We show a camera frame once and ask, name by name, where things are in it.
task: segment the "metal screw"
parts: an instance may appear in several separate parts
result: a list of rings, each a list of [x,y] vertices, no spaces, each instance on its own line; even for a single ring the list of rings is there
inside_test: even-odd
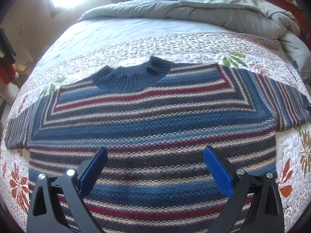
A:
[[[244,169],[239,168],[238,170],[236,170],[236,173],[239,175],[243,175],[243,174],[245,174],[245,171],[244,171]]]
[[[273,174],[270,173],[270,172],[267,172],[266,176],[267,176],[269,179],[272,179],[272,178],[273,178]]]
[[[44,173],[40,173],[40,174],[39,174],[39,179],[40,179],[40,180],[43,180],[44,178],[45,178],[45,174],[44,174]]]
[[[74,174],[75,174],[75,170],[73,170],[73,169],[69,169],[68,171],[67,171],[67,175],[68,176],[73,176]]]

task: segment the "blue gripper pad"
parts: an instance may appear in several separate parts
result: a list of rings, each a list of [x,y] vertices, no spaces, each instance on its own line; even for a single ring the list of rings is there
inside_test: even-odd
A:
[[[203,158],[218,189],[223,195],[226,195],[230,199],[234,192],[231,176],[209,146],[204,149]]]

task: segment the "wooden headboard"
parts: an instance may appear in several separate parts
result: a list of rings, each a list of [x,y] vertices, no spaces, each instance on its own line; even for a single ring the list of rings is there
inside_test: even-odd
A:
[[[290,11],[296,18],[298,25],[300,27],[300,39],[306,44],[306,46],[311,51],[311,25],[308,22],[305,15],[302,13],[301,9],[295,5],[293,0],[266,0],[274,5]]]

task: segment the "crumpled blanket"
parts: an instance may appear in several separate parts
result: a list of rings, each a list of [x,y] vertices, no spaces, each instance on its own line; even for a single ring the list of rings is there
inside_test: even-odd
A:
[[[311,53],[298,38],[295,17],[265,0],[133,0],[91,9],[77,22],[97,17],[191,20],[279,40],[302,77],[311,75]]]

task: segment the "striped sweater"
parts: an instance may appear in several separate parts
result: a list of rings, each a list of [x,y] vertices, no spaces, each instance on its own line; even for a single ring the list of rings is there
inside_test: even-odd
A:
[[[250,174],[275,173],[275,131],[309,121],[305,104],[296,89],[245,69],[151,57],[41,98],[10,120],[5,142],[30,151],[31,189],[39,173],[61,175],[105,146],[107,166],[84,199],[104,230],[206,232],[227,200],[203,149],[212,145]]]

